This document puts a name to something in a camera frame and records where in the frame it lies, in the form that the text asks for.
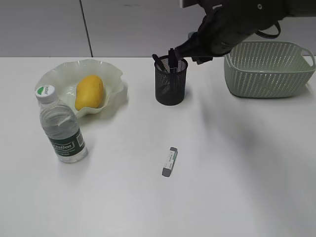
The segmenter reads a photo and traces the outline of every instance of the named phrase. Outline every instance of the robotic arm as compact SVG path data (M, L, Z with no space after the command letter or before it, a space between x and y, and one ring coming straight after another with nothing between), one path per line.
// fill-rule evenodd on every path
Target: robotic arm
M197 32L174 49L177 59L192 57L198 64L229 53L256 33L274 39L284 17L316 16L315 0L191 0L204 8L206 16ZM277 35L262 30L275 25Z

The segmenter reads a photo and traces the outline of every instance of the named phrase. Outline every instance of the white wall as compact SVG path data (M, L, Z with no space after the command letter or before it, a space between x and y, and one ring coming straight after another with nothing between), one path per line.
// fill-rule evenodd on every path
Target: white wall
M178 0L82 0L94 56L164 55L196 31L204 16L199 6ZM316 18L281 22L277 40L292 41L316 53ZM250 40L264 40L253 36Z
M79 0L0 0L0 57L89 57Z
M178 0L82 0L97 57L137 57L182 44L204 11ZM316 54L316 18L287 18L277 40ZM250 40L262 40L253 36ZM79 0L1 0L0 57L89 57Z

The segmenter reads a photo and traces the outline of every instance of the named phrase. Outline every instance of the eraser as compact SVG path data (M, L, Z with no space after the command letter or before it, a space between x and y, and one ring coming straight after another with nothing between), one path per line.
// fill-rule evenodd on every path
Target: eraser
M163 166L162 175L165 177L169 177L171 175L172 169L174 167L174 163L176 161L178 155L178 149L174 147L170 147L169 156Z

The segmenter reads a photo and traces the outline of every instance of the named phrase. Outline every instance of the black mesh pen holder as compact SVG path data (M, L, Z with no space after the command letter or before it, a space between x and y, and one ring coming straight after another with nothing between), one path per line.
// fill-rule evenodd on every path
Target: black mesh pen holder
M166 70L154 64L156 99L163 105L180 104L185 95L188 62L185 59L179 60L178 68L170 73L168 56L160 57L160 60Z

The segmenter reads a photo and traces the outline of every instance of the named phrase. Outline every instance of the bottle label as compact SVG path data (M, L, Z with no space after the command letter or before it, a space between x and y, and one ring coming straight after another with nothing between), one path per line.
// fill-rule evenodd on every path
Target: bottle label
M62 140L49 138L49 140L53 145L56 154L63 157L74 156L81 152L84 148L84 140L80 132L80 129L78 129L78 132L76 132L75 135L69 138Z

